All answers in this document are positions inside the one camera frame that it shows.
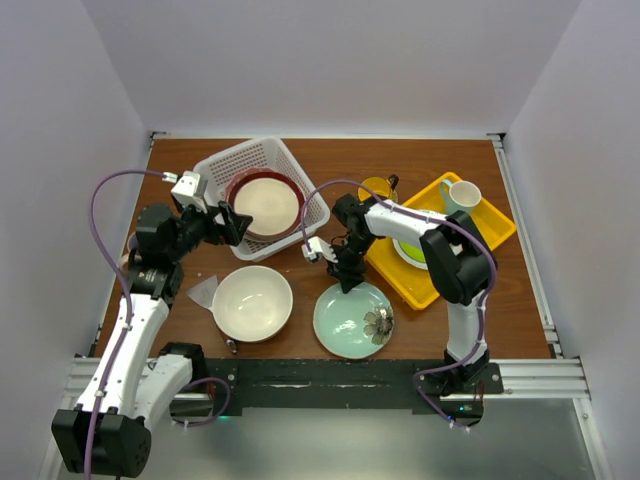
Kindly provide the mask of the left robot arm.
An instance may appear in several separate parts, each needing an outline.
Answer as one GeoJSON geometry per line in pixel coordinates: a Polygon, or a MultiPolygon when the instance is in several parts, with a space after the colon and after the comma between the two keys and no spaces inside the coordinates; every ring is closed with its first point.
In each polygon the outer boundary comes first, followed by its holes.
{"type": "Polygon", "coordinates": [[[182,208],[163,203],[138,215],[136,247],[122,277],[124,293],[103,357],[71,409],[60,409],[52,434],[66,468],[74,473],[138,477],[146,466],[152,431],[174,396],[200,390],[207,380],[202,348],[174,343],[150,373],[151,346],[167,319],[184,272],[182,259],[201,243],[238,245],[252,218],[221,201],[182,208]]]}

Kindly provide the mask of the yellow mug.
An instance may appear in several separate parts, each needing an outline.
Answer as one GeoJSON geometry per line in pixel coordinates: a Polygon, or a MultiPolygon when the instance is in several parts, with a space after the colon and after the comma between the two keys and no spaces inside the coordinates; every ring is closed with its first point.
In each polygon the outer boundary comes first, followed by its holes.
{"type": "Polygon", "coordinates": [[[371,193],[375,193],[380,198],[390,199],[394,202],[398,201],[398,193],[396,191],[399,183],[397,175],[384,177],[369,177],[362,182],[362,187],[357,191],[357,197],[360,202],[371,197],[371,193]]]}

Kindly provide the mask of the green white bowl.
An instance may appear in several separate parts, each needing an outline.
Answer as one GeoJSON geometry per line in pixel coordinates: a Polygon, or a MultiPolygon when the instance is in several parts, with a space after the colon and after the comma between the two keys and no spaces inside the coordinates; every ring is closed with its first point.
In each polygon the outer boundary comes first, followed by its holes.
{"type": "Polygon", "coordinates": [[[424,254],[420,248],[412,246],[406,242],[398,241],[396,239],[392,240],[392,244],[396,253],[407,264],[420,270],[428,270],[424,254]]]}

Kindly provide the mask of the white plastic basket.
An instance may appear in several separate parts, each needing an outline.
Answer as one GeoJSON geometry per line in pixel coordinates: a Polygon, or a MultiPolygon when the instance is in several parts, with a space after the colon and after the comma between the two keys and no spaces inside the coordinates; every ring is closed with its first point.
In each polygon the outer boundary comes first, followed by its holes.
{"type": "Polygon", "coordinates": [[[330,210],[284,142],[275,137],[245,141],[194,167],[207,180],[210,204],[224,200],[253,217],[243,241],[232,249],[240,260],[259,262],[312,235],[330,210]]]}

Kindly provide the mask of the small metal utensil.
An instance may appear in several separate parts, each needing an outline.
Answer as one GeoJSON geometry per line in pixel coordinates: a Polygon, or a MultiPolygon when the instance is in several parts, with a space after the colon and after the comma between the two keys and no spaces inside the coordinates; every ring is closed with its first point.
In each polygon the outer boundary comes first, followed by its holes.
{"type": "Polygon", "coordinates": [[[237,347],[236,342],[232,338],[227,336],[226,334],[222,334],[222,337],[223,337],[223,340],[224,340],[226,346],[231,351],[231,353],[236,355],[238,353],[238,347],[237,347]]]}

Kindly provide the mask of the light blue mug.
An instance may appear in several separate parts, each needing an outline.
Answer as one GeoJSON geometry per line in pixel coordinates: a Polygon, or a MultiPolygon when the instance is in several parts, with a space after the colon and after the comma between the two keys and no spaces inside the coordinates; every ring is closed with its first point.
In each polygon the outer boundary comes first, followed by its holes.
{"type": "Polygon", "coordinates": [[[445,213],[448,215],[457,211],[470,214],[482,200],[480,189],[466,180],[444,179],[440,181],[439,187],[444,200],[445,213]]]}

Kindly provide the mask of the white ceramic bowl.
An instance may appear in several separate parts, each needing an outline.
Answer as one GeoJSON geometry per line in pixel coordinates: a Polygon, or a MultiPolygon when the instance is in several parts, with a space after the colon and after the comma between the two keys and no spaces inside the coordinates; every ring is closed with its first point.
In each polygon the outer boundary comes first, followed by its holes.
{"type": "Polygon", "coordinates": [[[245,343],[274,337],[286,325],[292,310],[289,282],[265,266],[247,266],[227,275],[215,290],[211,306],[219,329],[245,343]]]}

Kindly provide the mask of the pink beige mug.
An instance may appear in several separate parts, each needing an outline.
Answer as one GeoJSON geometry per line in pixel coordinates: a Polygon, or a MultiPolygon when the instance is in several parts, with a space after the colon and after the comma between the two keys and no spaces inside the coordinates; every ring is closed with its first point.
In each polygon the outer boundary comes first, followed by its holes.
{"type": "Polygon", "coordinates": [[[137,261],[140,259],[138,250],[138,240],[135,233],[132,233],[126,242],[126,252],[118,260],[118,268],[124,271],[130,260],[137,261]]]}

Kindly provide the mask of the pale green bottom plate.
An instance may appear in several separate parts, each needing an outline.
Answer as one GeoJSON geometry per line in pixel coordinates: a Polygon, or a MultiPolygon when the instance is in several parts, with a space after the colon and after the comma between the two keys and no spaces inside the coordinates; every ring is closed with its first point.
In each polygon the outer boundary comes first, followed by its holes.
{"type": "Polygon", "coordinates": [[[394,312],[386,295],[370,283],[349,293],[340,285],[318,298],[313,328],[322,346],[338,357],[359,360],[381,350],[394,332],[394,312]]]}

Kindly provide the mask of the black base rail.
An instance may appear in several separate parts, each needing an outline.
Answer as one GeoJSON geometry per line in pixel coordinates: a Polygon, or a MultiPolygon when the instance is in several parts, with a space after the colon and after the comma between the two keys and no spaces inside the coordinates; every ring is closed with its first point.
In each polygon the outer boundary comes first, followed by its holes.
{"type": "Polygon", "coordinates": [[[226,381],[185,387],[179,400],[212,401],[213,411],[240,416],[249,408],[400,409],[454,420],[479,420],[483,401],[504,392],[496,363],[464,379],[460,370],[427,374],[441,360],[209,359],[208,374],[226,381]]]}

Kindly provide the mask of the clear plastic scrap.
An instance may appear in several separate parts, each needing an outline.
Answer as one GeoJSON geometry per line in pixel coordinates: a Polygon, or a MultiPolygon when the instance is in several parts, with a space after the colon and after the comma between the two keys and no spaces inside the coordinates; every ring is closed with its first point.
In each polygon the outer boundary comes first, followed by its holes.
{"type": "Polygon", "coordinates": [[[217,276],[214,275],[189,288],[186,291],[186,295],[198,306],[211,311],[218,285],[217,276]]]}

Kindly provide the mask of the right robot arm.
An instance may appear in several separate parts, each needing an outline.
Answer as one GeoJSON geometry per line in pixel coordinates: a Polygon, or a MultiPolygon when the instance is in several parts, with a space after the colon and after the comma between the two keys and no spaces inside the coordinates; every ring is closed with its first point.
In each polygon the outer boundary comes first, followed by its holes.
{"type": "Polygon", "coordinates": [[[443,363],[415,373],[414,381],[422,391],[440,387],[442,396],[469,392],[489,363],[486,303],[497,279],[496,260],[470,215],[428,215],[351,194],[340,197],[332,213],[346,228],[346,239],[331,248],[327,271],[343,293],[364,282],[364,256],[375,240],[391,238],[422,250],[432,285],[447,302],[448,343],[443,363]]]}

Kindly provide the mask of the yellow plastic tray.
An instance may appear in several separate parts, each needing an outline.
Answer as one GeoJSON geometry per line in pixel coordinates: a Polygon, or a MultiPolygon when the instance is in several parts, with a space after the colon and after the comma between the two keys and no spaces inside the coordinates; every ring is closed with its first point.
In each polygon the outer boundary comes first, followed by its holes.
{"type": "MultiPolygon", "coordinates": [[[[445,200],[441,192],[447,187],[440,188],[440,185],[461,180],[456,173],[446,172],[406,200],[403,206],[443,213],[445,200]]],[[[472,211],[471,218],[491,250],[516,232],[514,222],[484,198],[472,211]]],[[[396,251],[392,239],[376,240],[365,259],[413,310],[423,310],[439,297],[428,271],[406,262],[396,251]]]]}

